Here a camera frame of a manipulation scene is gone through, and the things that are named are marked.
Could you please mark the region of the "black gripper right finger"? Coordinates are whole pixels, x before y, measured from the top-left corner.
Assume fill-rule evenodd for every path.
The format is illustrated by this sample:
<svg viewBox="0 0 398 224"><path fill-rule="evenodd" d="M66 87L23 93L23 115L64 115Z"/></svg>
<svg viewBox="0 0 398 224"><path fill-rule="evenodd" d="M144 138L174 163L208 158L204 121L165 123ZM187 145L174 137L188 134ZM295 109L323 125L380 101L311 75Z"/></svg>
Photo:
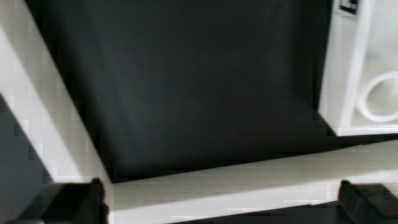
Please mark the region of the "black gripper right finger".
<svg viewBox="0 0 398 224"><path fill-rule="evenodd" d="M341 181L336 224L398 224L398 197L380 183Z"/></svg>

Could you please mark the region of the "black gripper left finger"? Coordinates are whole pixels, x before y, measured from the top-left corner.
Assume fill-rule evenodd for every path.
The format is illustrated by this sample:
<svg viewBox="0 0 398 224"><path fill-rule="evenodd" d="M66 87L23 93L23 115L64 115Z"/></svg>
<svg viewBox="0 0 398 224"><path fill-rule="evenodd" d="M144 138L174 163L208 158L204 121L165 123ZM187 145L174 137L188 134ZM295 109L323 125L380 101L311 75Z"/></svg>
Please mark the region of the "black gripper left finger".
<svg viewBox="0 0 398 224"><path fill-rule="evenodd" d="M108 224L105 187L98 178L87 183L57 183L43 189L20 215L23 224Z"/></svg>

